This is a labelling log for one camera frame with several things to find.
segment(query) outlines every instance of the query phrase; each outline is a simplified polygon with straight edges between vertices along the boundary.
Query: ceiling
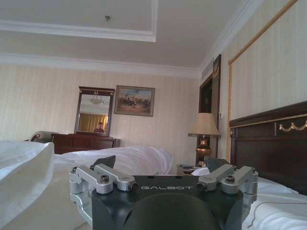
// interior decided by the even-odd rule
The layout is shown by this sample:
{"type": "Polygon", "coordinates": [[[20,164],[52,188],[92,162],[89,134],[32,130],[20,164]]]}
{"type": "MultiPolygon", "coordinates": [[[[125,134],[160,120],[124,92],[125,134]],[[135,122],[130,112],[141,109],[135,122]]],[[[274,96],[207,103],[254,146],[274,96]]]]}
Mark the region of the ceiling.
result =
{"type": "Polygon", "coordinates": [[[199,68],[244,1],[2,0],[0,52],[199,68]]]}

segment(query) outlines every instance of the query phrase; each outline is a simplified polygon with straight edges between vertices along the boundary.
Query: painting of horses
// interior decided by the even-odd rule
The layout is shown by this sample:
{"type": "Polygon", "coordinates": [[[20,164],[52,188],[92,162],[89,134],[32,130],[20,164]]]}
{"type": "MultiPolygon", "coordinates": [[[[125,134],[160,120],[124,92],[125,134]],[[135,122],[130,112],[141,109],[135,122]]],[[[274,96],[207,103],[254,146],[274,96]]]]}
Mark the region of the painting of horses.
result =
{"type": "Polygon", "coordinates": [[[153,103],[154,88],[118,85],[114,113],[153,116],[153,103]]]}

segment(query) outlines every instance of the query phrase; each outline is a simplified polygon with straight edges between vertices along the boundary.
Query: mirror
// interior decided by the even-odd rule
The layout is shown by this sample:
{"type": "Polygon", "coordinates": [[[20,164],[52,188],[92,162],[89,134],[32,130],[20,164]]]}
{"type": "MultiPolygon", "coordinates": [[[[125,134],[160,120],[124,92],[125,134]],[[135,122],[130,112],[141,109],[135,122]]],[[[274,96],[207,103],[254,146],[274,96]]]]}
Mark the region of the mirror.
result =
{"type": "Polygon", "coordinates": [[[114,89],[80,86],[75,133],[109,136],[114,89]]]}

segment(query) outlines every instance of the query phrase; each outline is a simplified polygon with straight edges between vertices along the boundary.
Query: bed frame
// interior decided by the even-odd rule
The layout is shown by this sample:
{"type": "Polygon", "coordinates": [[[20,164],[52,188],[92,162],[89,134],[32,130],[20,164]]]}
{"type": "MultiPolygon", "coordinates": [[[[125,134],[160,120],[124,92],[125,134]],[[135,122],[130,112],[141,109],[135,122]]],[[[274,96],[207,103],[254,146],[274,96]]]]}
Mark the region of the bed frame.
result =
{"type": "Polygon", "coordinates": [[[307,195],[307,101],[232,120],[230,127],[231,164],[307,195]]]}

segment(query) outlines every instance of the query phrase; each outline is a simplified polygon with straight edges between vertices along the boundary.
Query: wall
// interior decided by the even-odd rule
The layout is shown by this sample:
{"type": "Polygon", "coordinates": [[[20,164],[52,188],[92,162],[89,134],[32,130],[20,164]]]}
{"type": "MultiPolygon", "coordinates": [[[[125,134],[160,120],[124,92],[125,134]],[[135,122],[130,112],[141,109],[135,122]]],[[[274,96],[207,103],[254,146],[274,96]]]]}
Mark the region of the wall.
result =
{"type": "MultiPolygon", "coordinates": [[[[226,158],[228,60],[287,3],[266,0],[222,53],[218,155],[226,158]]],[[[232,119],[307,100],[307,1],[299,0],[234,64],[232,119]]]]}
{"type": "Polygon", "coordinates": [[[112,115],[110,135],[121,146],[155,146],[177,163],[195,161],[188,137],[198,109],[198,80],[88,70],[0,65],[0,139],[23,140],[38,130],[73,133],[78,86],[155,88],[153,117],[112,115]]]}

